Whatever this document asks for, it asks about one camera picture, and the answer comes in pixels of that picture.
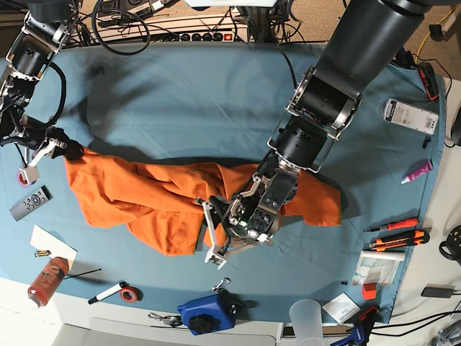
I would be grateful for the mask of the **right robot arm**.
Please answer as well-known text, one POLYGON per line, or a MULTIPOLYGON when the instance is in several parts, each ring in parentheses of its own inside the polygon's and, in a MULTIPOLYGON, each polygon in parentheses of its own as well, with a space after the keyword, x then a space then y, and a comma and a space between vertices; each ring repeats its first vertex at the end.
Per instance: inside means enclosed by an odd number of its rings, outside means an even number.
POLYGON ((64 111, 67 82, 64 72, 53 62, 76 29, 80 14, 78 1, 26 1, 28 12, 1 77, 1 146, 13 143, 33 150, 35 157, 64 156, 80 159, 84 149, 55 124, 64 111), (37 83, 48 69, 57 73, 61 93, 55 114, 46 122, 27 117, 37 83))

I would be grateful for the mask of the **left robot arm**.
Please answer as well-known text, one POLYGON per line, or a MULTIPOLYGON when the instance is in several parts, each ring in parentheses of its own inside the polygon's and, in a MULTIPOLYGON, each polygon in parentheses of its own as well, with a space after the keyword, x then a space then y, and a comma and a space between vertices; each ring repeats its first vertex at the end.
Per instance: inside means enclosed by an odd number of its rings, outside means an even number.
POLYGON ((300 192, 300 173, 320 170, 353 121, 362 92, 423 22, 433 1, 350 1, 316 65, 295 83, 269 151, 233 196, 202 200, 211 245, 222 267, 235 253, 268 243, 282 209, 300 192))

